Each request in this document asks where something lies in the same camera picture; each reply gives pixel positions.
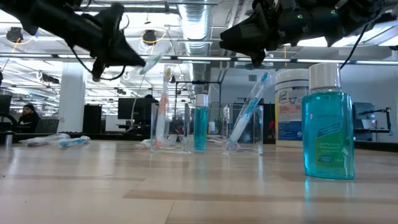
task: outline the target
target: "bottle label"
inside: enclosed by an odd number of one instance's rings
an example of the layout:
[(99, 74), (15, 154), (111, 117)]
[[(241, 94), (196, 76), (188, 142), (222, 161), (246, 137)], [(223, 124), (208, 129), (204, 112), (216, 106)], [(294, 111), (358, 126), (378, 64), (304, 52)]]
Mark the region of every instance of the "bottle label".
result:
[(344, 167), (348, 151), (344, 148), (342, 122), (338, 122), (317, 132), (315, 138), (315, 164), (319, 167)]
[(290, 87), (276, 93), (277, 139), (302, 141), (301, 101), (308, 87)]

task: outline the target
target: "small blue bottle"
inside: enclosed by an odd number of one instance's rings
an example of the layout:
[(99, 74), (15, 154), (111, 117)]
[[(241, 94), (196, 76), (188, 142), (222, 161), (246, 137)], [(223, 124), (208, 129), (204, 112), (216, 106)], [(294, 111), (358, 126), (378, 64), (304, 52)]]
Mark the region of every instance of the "small blue bottle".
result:
[(208, 111), (208, 95), (197, 94), (195, 99), (195, 120), (193, 124), (193, 149), (196, 151), (206, 150)]
[(302, 100), (302, 129), (305, 175), (355, 177), (352, 102), (341, 89), (338, 64), (310, 67), (310, 93)]

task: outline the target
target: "white column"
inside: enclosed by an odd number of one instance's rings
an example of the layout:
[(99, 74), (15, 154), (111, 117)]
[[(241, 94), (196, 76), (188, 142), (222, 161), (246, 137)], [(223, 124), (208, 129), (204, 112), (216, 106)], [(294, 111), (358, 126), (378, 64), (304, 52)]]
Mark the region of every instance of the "white column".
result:
[(63, 63), (58, 132), (82, 132), (86, 72), (79, 63)]

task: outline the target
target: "white lid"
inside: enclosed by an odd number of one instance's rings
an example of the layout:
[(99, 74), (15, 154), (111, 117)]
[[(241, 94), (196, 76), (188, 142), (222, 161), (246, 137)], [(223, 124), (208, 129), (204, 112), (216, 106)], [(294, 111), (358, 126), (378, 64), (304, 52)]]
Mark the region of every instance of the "white lid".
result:
[(276, 75), (276, 85), (288, 81), (305, 81), (308, 80), (308, 69), (291, 69), (280, 72)]
[(197, 94), (195, 106), (209, 106), (209, 96), (206, 94)]
[(321, 87), (341, 87), (337, 63), (319, 63), (310, 67), (310, 90)]

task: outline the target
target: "robotic arm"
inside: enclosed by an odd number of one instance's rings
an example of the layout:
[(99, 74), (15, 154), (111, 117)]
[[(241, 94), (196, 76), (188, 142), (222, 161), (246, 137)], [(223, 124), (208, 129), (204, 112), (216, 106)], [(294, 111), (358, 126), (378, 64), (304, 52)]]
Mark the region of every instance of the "robotic arm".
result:
[(254, 0), (253, 14), (221, 33), (220, 47), (252, 58), (255, 67), (264, 49), (325, 37), (328, 46), (375, 20), (386, 0)]
[(145, 66), (145, 61), (126, 42), (123, 30), (119, 30), (124, 6), (116, 3), (95, 16), (78, 15), (74, 10), (81, 2), (0, 0), (0, 9), (18, 18), (30, 35), (35, 35), (40, 27), (63, 38), (72, 50), (77, 45), (90, 51), (96, 59), (91, 71), (96, 82), (109, 66)]

